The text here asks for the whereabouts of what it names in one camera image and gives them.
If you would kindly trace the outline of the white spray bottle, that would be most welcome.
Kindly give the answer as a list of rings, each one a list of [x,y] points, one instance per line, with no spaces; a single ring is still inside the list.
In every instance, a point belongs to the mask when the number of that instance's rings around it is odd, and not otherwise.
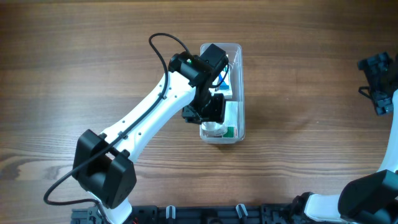
[[[201,124],[202,135],[209,138],[217,138],[227,133],[228,128],[223,123],[204,122]]]

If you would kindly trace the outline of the white medicine box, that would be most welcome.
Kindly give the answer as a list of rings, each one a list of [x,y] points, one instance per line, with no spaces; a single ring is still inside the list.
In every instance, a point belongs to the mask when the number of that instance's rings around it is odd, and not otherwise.
[[[230,89],[227,90],[218,89],[214,91],[214,94],[222,94],[226,100],[231,100],[233,98],[233,91]]]

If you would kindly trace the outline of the white green Panadol box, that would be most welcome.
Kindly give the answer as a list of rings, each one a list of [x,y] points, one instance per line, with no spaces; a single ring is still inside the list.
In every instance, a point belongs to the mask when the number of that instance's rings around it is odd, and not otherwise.
[[[224,135],[222,135],[223,138],[238,137],[238,102],[237,101],[226,102],[224,125],[226,127],[226,132],[224,133]]]

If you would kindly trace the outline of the blue VapoDrops lozenge box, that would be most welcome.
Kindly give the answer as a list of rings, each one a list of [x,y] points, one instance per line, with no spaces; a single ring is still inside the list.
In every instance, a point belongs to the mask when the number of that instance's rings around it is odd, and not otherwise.
[[[221,73],[218,75],[217,79],[215,80],[216,90],[230,89],[229,75],[230,75],[230,68],[229,64],[227,64],[225,68],[221,71]]]

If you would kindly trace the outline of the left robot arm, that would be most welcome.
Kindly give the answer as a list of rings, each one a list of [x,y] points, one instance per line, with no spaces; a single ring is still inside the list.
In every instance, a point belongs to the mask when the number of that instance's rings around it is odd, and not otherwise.
[[[137,179],[134,163],[148,142],[178,111],[188,123],[222,123],[226,100],[210,88],[229,65],[211,44],[201,55],[174,55],[155,87],[130,113],[101,134],[85,131],[77,141],[73,178],[99,200],[107,223],[124,223],[132,212],[127,197]]]

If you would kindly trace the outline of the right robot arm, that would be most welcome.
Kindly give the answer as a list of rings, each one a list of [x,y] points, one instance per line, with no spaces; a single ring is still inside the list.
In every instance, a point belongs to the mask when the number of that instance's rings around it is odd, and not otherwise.
[[[371,100],[378,115],[392,115],[382,163],[370,175],[348,183],[338,195],[306,192],[289,206],[289,217],[307,223],[397,223],[397,59],[383,52],[358,62],[368,84],[360,94]]]

